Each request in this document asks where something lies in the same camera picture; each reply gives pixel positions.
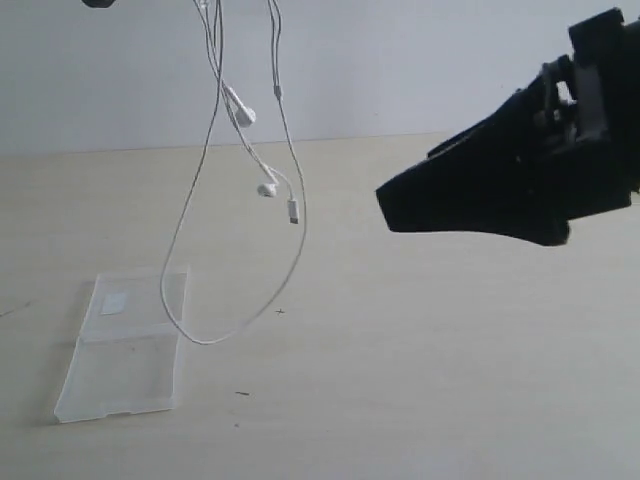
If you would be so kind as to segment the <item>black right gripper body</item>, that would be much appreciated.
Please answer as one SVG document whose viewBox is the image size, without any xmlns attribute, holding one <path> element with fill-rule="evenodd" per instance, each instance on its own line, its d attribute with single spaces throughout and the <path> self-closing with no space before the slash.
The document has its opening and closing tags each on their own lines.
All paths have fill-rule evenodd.
<svg viewBox="0 0 640 480">
<path fill-rule="evenodd" d="M 611 8 L 568 35 L 572 54 L 517 92 L 520 218 L 622 210 L 639 190 L 639 23 Z"/>
</svg>

